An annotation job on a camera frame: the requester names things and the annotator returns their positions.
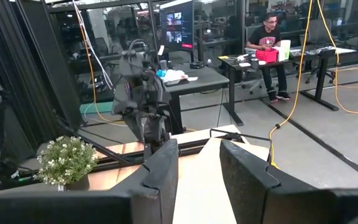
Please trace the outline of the black metal table frame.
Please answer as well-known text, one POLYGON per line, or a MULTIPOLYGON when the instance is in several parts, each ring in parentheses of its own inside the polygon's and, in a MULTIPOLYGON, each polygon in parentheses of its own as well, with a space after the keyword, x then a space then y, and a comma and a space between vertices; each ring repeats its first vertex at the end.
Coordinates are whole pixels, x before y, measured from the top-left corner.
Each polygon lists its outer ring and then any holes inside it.
MULTIPOLYGON (((177 134, 171 138, 175 138, 178 142, 179 156, 188 157, 197 155, 202 150, 209 139, 209 130, 177 134)), ((149 158, 152 153, 151 146, 141 142, 120 144, 108 148, 96 144, 95 147, 99 162, 88 175, 91 189, 102 188, 101 184, 96 183, 96 178, 102 177, 104 174, 110 175, 112 183, 117 184, 149 158)), ((36 173, 38 173, 37 170, 20 171, 13 179, 0 178, 0 190, 39 184, 42 181, 35 178, 36 173)))

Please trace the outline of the red plastic box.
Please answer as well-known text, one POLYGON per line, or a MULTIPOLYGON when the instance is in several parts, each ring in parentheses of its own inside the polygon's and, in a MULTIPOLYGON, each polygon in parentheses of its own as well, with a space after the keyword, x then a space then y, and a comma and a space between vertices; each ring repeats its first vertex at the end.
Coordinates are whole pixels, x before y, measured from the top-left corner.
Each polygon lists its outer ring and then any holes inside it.
POLYGON ((265 50, 256 50, 255 57, 266 63, 274 63, 277 61, 278 50, 276 49, 265 49, 265 50))

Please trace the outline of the grey office chair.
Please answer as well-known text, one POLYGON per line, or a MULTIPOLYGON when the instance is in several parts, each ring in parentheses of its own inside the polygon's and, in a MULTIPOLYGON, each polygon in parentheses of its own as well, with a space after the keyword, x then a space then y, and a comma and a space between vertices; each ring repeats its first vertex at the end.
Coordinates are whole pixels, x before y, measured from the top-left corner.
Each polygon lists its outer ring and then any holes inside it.
POLYGON ((305 83, 309 84, 313 76, 317 76, 319 72, 319 66, 321 65, 321 59, 334 56, 335 49, 331 45, 329 35, 331 34, 332 22, 329 19, 326 21, 328 30, 326 30, 322 19, 312 20, 309 24, 308 36, 306 40, 306 53, 307 56, 320 56, 320 61, 317 68, 312 68, 312 60, 305 62, 305 69, 310 70, 311 74, 306 79, 305 83))

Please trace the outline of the white jug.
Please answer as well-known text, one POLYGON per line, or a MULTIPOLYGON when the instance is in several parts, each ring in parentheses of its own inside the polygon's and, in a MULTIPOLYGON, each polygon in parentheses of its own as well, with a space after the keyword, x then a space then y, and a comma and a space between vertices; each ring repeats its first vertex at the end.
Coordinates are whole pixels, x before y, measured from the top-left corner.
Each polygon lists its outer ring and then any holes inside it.
POLYGON ((278 52, 278 60, 284 61, 288 60, 290 57, 290 47, 291 47, 291 41, 290 40, 282 40, 280 42, 280 49, 278 52))

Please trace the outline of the black desk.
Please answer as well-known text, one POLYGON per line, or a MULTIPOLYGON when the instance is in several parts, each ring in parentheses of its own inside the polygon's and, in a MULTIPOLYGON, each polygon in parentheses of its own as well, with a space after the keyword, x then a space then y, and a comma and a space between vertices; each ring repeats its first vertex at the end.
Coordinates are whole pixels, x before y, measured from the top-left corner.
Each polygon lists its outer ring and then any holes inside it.
MULTIPOLYGON (((322 53, 320 53, 320 54, 304 56, 303 60, 305 60, 305 61, 318 59, 319 67, 317 69, 317 84, 316 84, 315 94, 311 95, 306 90, 302 90, 302 91, 300 91, 300 93, 303 96, 331 109, 332 111, 338 111, 339 108, 337 106, 334 106, 334 105, 328 103, 327 101, 324 101, 321 99, 325 76, 328 75, 328 73, 327 73, 328 60, 331 57, 334 57, 334 51, 336 51, 336 53, 338 53, 339 55, 353 54, 353 53, 357 52, 357 50, 353 50, 353 49, 345 49, 345 48, 335 49, 334 47, 323 47, 322 53)), ((241 71, 241 72, 248 72, 249 70, 257 71, 260 68, 265 68, 265 67, 270 68, 272 66, 284 65, 286 63, 299 63, 299 66, 301 66, 301 62, 300 62, 301 57, 290 57, 288 60, 282 60, 281 62, 276 61, 276 62, 262 63, 262 64, 260 64, 260 60, 257 60, 255 58, 251 58, 250 60, 245 60, 245 61, 240 61, 240 62, 236 62, 236 57, 234 59, 230 59, 229 56, 220 56, 220 57, 218 57, 218 59, 220 61, 222 61, 223 64, 226 64, 228 66, 227 76, 229 79, 229 84, 228 84, 229 102, 223 103, 223 106, 225 107, 225 109, 227 110, 227 112, 229 113, 231 118, 234 120, 234 122, 238 126, 243 126, 244 123, 240 119, 240 117, 238 117, 237 113, 235 112, 235 99, 234 99, 234 92, 235 92, 234 86, 235 86, 235 79, 236 79, 235 71, 241 71)))

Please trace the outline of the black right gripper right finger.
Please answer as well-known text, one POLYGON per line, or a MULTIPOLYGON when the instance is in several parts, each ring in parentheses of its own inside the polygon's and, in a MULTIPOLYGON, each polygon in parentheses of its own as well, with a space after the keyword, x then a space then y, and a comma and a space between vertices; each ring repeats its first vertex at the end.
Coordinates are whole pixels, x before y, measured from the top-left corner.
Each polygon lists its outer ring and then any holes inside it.
POLYGON ((358 224, 358 189, 317 189, 228 140, 219 156, 237 224, 358 224))

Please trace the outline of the potted plant white blossoms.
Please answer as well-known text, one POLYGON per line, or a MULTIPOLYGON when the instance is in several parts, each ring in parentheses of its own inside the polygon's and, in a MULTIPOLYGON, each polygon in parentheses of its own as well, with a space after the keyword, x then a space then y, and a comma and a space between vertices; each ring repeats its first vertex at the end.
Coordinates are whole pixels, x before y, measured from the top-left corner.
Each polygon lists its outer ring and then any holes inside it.
POLYGON ((88 176, 96 167, 98 156, 93 145, 80 137, 60 136, 47 144, 37 160, 40 162, 37 180, 68 188, 88 176))

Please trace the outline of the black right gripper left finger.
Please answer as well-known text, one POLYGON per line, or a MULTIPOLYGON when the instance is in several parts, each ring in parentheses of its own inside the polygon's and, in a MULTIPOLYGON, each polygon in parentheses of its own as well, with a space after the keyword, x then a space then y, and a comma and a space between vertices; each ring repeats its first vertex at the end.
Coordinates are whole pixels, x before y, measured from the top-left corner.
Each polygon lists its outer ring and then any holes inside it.
POLYGON ((178 144, 167 141, 109 190, 0 195, 0 224, 172 224, 178 144))

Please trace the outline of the person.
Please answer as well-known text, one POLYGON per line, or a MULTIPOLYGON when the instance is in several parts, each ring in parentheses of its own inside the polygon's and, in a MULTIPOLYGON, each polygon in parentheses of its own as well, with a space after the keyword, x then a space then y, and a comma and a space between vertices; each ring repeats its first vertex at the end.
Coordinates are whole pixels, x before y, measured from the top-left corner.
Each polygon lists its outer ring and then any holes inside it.
MULTIPOLYGON (((280 47, 282 37, 278 28, 278 18, 274 13, 266 13, 263 25, 256 28, 247 40, 247 48, 256 50, 267 50, 273 47, 280 47)), ((287 77, 284 64, 274 66, 278 78, 278 91, 272 86, 270 68, 261 68, 267 94, 271 102, 277 100, 290 100, 287 92, 287 77)))

